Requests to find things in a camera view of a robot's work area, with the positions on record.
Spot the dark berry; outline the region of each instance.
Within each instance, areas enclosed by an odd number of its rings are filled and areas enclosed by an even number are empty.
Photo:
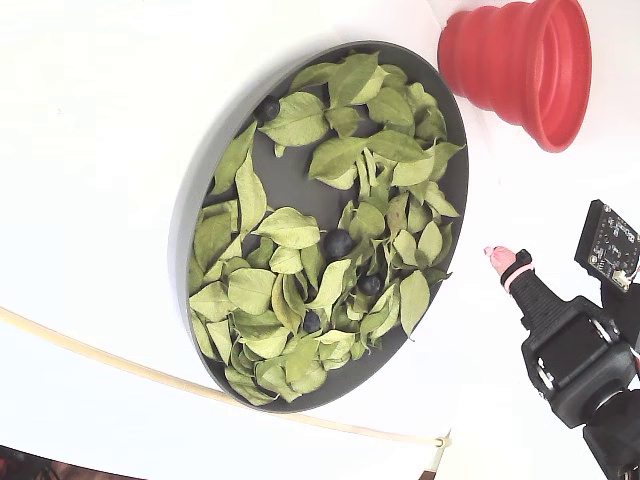
[[[377,295],[382,288],[382,282],[377,275],[370,275],[368,277],[360,277],[358,279],[358,288],[365,295],[372,297]]]
[[[313,333],[320,330],[322,325],[320,324],[320,317],[313,310],[309,310],[307,314],[304,316],[304,321],[302,322],[302,328],[307,333]]]
[[[324,237],[324,251],[330,261],[344,257],[353,249],[353,240],[349,232],[336,228]]]
[[[253,115],[260,124],[264,124],[276,118],[279,113],[280,102],[276,97],[267,95],[260,105],[258,105],[258,108],[253,112]]]

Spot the red silicone cup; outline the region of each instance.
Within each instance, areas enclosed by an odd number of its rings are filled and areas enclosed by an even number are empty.
[[[438,66],[454,93],[560,152],[578,134],[589,102],[589,27],[577,0],[459,12],[440,36]]]

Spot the round tray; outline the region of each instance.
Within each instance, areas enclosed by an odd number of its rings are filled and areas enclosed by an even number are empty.
[[[457,145],[465,145],[467,143],[458,105],[453,94],[449,88],[447,88],[438,72],[416,53],[397,45],[377,41],[353,42],[333,47],[292,68],[284,69],[275,82],[269,84],[264,82],[256,88],[257,92],[252,92],[254,98],[251,103],[248,103],[246,99],[241,102],[245,108],[248,107],[246,110],[240,112],[234,111],[229,115],[229,118],[221,119],[219,124],[220,129],[224,131],[225,134],[217,136],[210,135],[209,138],[205,139],[196,158],[196,160],[199,159],[199,161],[196,161],[196,165],[190,167],[187,178],[185,182],[183,182],[182,198],[179,202],[180,206],[179,208],[177,207],[177,211],[174,212],[174,217],[176,217],[177,214],[179,220],[176,221],[174,218],[174,230],[177,229],[178,231],[175,233],[176,238],[172,239],[174,243],[172,247],[175,247],[174,250],[176,254],[176,258],[174,259],[176,263],[172,266],[175,267],[174,280],[178,290],[178,302],[183,321],[189,330],[192,342],[202,362],[206,366],[209,374],[225,392],[248,406],[252,405],[229,387],[224,375],[224,364],[211,361],[204,357],[200,353],[200,349],[193,335],[191,321],[189,320],[187,264],[191,251],[196,217],[201,206],[217,203],[225,198],[225,194],[215,198],[205,198],[207,185],[213,176],[215,167],[228,141],[238,132],[241,132],[252,121],[252,112],[258,103],[268,94],[276,98],[281,98],[285,95],[295,74],[306,66],[319,62],[338,62],[347,56],[351,50],[355,50],[358,53],[379,52],[380,65],[397,65],[406,72],[409,83],[421,82],[424,85],[425,91],[433,95],[438,101],[439,108],[446,119],[448,141]],[[320,88],[313,91],[313,93],[319,95],[321,95],[321,92],[322,89]],[[374,122],[363,120],[355,136],[370,135],[376,128],[379,127],[376,127]],[[253,147],[253,162],[254,169],[262,180],[271,207],[277,209],[285,205],[290,205],[305,215],[313,215],[317,219],[321,229],[329,230],[335,228],[344,205],[348,200],[356,199],[357,193],[355,189],[340,191],[319,181],[308,180],[307,172],[309,163],[313,149],[317,143],[304,147],[288,147],[282,158],[276,158],[273,153],[273,141],[266,135],[257,132]],[[439,268],[442,269],[448,268],[460,236],[467,200],[468,179],[469,158],[467,148],[465,148],[451,159],[446,175],[439,182],[440,188],[445,193],[447,200],[449,200],[460,213],[460,218],[455,219],[453,222],[453,244],[451,251],[445,261],[439,265]],[[252,237],[251,235],[248,236],[248,239],[251,240],[249,240],[248,243],[245,241],[247,244],[243,245],[243,249],[250,249],[253,246],[251,241],[257,241],[255,238],[252,239]],[[437,285],[432,289],[432,302],[439,288],[440,285]],[[431,318],[428,312],[425,314],[425,317],[428,318],[428,321],[446,321],[446,318]],[[290,404],[283,399],[278,399],[268,405],[253,408],[284,413],[308,410],[331,402],[353,390],[371,377],[406,341],[407,336],[402,328],[394,328],[382,337],[381,349],[372,349],[371,354],[365,354],[359,360],[349,361],[342,368],[331,370],[324,385],[315,392],[305,394]]]

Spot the circuit board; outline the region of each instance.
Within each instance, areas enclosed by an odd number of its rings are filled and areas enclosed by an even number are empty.
[[[600,282],[627,293],[640,260],[640,236],[611,207],[594,200],[575,260]]]

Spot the beige cable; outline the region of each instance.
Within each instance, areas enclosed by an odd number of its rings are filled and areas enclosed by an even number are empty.
[[[169,375],[167,373],[145,367],[144,365],[126,360],[122,357],[118,357],[109,352],[105,352],[104,350],[100,350],[98,348],[92,347],[91,345],[87,345],[86,343],[82,343],[71,337],[67,337],[66,335],[56,332],[55,330],[51,330],[50,328],[40,325],[39,323],[36,323],[32,320],[21,317],[20,315],[10,312],[9,310],[6,310],[2,307],[0,307],[0,320],[13,325],[14,327],[17,327],[25,332],[31,333],[32,335],[35,335],[36,337],[49,343],[70,350],[92,360],[104,363],[105,365],[110,365],[119,370],[131,373],[138,377],[146,378],[147,380],[161,383],[163,385],[167,385],[168,387],[177,388],[179,390],[190,392],[195,395],[200,395],[201,397],[210,398],[212,400],[226,403],[228,405],[234,405],[236,407],[249,409],[249,407],[247,407],[246,405],[237,402],[223,392],[205,387],[204,385],[189,382],[187,380],[183,380],[182,378],[174,377],[173,375]],[[431,445],[438,448],[446,448],[450,445],[450,441],[448,438],[425,438],[412,435],[402,435],[399,433],[381,432],[379,430],[373,430],[371,428],[345,425],[329,420],[321,420],[319,418],[310,417],[308,415],[301,415],[299,413],[270,413],[270,415],[285,418],[287,420],[292,420],[294,422],[304,423],[306,425],[313,425],[315,427],[326,428],[338,432],[354,433],[356,435],[379,438],[382,440],[392,440],[395,442],[412,443],[418,445]]]

